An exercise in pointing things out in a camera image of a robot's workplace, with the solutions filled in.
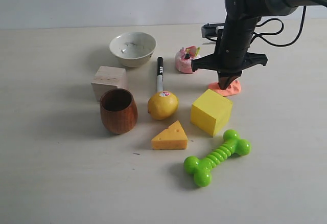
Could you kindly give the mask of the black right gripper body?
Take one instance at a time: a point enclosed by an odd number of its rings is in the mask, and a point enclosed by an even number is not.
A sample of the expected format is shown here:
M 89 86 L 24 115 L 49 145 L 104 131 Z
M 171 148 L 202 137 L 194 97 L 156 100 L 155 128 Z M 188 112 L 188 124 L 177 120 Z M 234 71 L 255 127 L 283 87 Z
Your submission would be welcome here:
M 265 54 L 248 52 L 249 46 L 241 50 L 228 50 L 200 57 L 191 61 L 192 72 L 199 69 L 216 71 L 220 74 L 233 75 L 255 65 L 265 66 L 268 58 Z

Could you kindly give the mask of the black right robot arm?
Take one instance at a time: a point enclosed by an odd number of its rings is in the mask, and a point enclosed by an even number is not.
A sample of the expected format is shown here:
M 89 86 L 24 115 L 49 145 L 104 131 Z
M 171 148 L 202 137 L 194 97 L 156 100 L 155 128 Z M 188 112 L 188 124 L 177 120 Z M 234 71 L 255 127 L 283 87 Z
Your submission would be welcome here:
M 216 71 L 220 89 L 227 89 L 243 70 L 257 64 L 266 65 L 268 61 L 265 54 L 248 52 L 250 44 L 263 37 L 262 33 L 255 33 L 261 18 L 287 16 L 299 6 L 310 5 L 326 6 L 326 0 L 225 0 L 225 22 L 206 24 L 201 28 L 202 37 L 215 42 L 215 50 L 192 60 L 192 71 Z

